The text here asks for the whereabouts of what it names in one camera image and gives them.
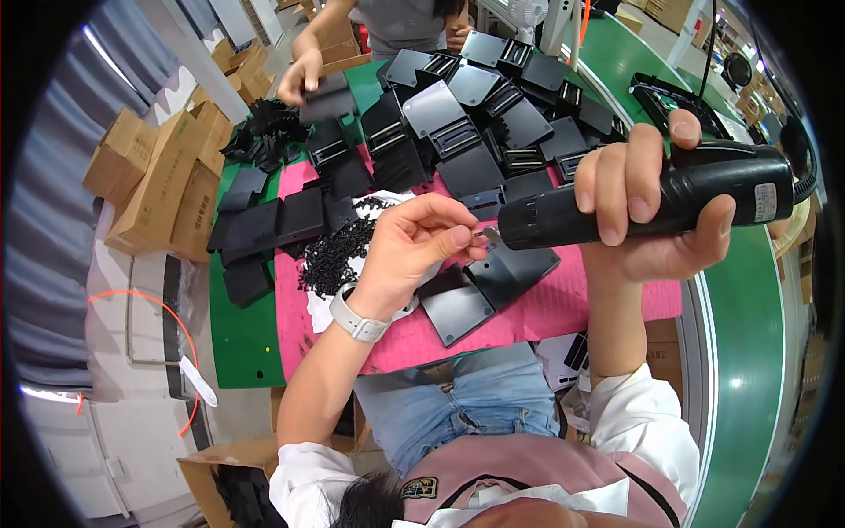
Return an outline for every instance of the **black hair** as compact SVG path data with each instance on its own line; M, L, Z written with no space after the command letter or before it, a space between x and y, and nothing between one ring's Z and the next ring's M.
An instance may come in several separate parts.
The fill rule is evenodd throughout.
M461 14L465 3L466 0L434 0L432 16L446 18Z
M369 473L346 489L330 528L390 528L405 518L401 487L389 472Z

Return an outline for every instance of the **white shirt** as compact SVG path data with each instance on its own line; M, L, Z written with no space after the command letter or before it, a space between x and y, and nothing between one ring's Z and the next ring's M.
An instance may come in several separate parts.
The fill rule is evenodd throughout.
M592 447L602 453L625 451L639 456L672 481L684 503L690 505L698 482L698 447L689 425L681 420L678 396L668 382L653 379L645 363L630 375L606 378L592 391L590 415ZM345 455L311 442L288 444L279 449L279 466L270 478L270 501L291 528L328 528L337 516L343 493L356 480L352 462ZM484 489L473 495L471 506L477 498L476 508L440 509L426 526L460 526L486 508L524 496L601 513L619 514L628 508L627 478L574 495L560 486L503 493L501 488ZM420 525L402 520L393 523L394 528L412 526Z

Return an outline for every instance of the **gray t-shirt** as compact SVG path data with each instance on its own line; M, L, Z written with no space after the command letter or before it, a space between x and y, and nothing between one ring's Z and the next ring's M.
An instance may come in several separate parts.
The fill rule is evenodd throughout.
M431 52L446 48L445 20L433 17L434 0L358 0L356 14L367 26L373 62L402 49Z

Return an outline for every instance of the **gray curtain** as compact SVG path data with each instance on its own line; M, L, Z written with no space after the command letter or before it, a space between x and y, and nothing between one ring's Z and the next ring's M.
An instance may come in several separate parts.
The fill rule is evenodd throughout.
M179 59L161 41L134 0L108 0L91 15L88 28L117 69L148 105Z
M211 31L217 27L218 20L214 14L214 9L211 8L209 0L176 0L179 7L182 8L188 22L194 28L194 33L200 39L211 35Z
M3 226L3 306L21 383L34 389L92 390L85 283L101 200L81 184L123 106L149 107L75 35L27 133Z

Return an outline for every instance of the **white watch strap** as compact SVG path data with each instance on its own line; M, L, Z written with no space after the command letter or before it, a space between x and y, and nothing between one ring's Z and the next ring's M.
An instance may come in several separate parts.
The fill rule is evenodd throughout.
M329 304L329 312L341 328L349 332L354 340L375 343L384 336L390 327L390 321L363 318L353 312L346 304L346 297L356 286L356 282L347 282L337 291L335 298Z

